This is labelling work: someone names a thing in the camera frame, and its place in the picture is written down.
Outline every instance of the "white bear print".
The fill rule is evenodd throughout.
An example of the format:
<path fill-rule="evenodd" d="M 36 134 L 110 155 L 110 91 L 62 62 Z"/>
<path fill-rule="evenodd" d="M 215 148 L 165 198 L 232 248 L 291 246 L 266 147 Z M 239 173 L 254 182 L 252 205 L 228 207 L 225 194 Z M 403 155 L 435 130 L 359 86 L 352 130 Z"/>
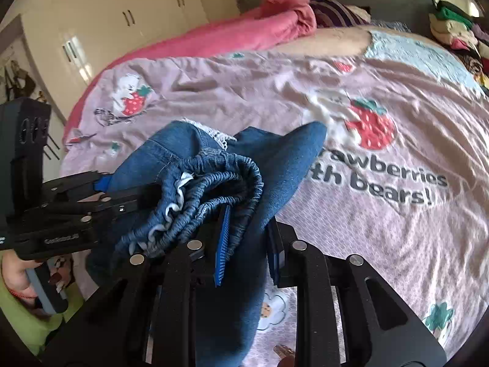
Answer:
<path fill-rule="evenodd" d="M 117 89 L 111 94 L 114 100 L 113 108 L 115 112 L 122 113 L 126 108 L 125 99 L 131 99 L 133 93 L 138 89 L 140 76 L 135 74 L 126 74 L 117 82 Z"/>
<path fill-rule="evenodd" d="M 342 92 L 324 91 L 307 95 L 310 102 L 305 122 L 320 121 L 328 128 L 326 146 L 331 149 L 355 147 L 360 144 L 358 131 L 348 130 L 346 121 L 359 121 L 360 118 L 350 109 L 350 98 Z"/>

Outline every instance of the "pink blanket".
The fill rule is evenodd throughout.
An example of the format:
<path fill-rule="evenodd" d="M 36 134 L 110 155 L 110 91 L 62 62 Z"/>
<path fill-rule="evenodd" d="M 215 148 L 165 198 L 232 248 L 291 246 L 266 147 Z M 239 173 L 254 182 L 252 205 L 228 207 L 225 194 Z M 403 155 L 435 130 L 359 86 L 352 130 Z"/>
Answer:
<path fill-rule="evenodd" d="M 316 19 L 309 0 L 263 0 L 261 7 L 238 18 L 210 23 L 180 37 L 133 51 L 112 62 L 105 70 L 135 58 L 211 57 L 239 50 L 264 50 L 315 30 Z M 73 108 L 64 129 L 64 143 L 67 139 L 76 142 L 69 134 L 79 126 L 85 100 L 102 73 L 94 78 Z"/>

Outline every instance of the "blue denim jeans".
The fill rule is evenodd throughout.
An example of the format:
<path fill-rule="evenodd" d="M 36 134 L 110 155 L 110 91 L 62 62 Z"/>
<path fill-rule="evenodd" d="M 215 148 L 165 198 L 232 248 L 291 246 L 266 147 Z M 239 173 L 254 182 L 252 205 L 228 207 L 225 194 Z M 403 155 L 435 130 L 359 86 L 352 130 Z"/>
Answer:
<path fill-rule="evenodd" d="M 171 252 L 220 204 L 233 204 L 228 262 L 222 285 L 197 291 L 197 365 L 237 367 L 248 353 L 260 318 L 266 272 L 264 229 L 287 203 L 318 155 L 326 128 L 309 123 L 285 136 L 247 128 L 227 141 L 227 150 L 206 132 L 183 122 L 163 128 L 113 174 L 108 191 L 159 182 L 162 199 L 153 211 L 114 222 L 87 259 L 97 284 L 109 278 L 109 261 L 129 257 L 138 244 L 149 256 Z M 166 231 L 148 232 L 177 202 L 175 183 L 185 185 L 182 210 Z"/>

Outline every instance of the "blue tab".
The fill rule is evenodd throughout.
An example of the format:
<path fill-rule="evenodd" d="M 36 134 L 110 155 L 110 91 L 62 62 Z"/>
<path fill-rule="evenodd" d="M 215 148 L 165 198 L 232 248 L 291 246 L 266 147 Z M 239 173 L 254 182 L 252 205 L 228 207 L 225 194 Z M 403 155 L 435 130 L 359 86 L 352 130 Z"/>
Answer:
<path fill-rule="evenodd" d="M 94 190 L 96 192 L 107 192 L 108 185 L 111 183 L 112 174 L 104 175 L 94 183 Z"/>

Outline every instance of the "strawberry print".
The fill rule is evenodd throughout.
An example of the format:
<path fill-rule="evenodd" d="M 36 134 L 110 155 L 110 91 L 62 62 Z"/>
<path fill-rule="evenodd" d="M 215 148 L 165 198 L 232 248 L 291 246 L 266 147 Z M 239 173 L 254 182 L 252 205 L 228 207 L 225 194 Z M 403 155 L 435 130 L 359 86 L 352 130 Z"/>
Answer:
<path fill-rule="evenodd" d="M 125 107 L 122 114 L 124 116 L 132 116 L 133 114 L 139 113 L 143 109 L 144 103 L 146 102 L 146 96 L 150 92 L 151 88 L 143 85 L 141 88 L 131 93 L 132 98 L 122 98 Z"/>
<path fill-rule="evenodd" d="M 353 66 L 350 65 L 349 63 L 334 62 L 334 65 L 337 67 L 338 70 L 341 70 L 342 72 L 345 73 L 350 73 L 351 70 L 353 69 Z"/>
<path fill-rule="evenodd" d="M 360 121 L 345 121 L 345 125 L 349 131 L 356 131 L 360 135 L 361 147 L 381 150 L 395 140 L 397 128 L 385 107 L 373 100 L 357 99 L 351 102 L 350 109 L 360 117 Z"/>

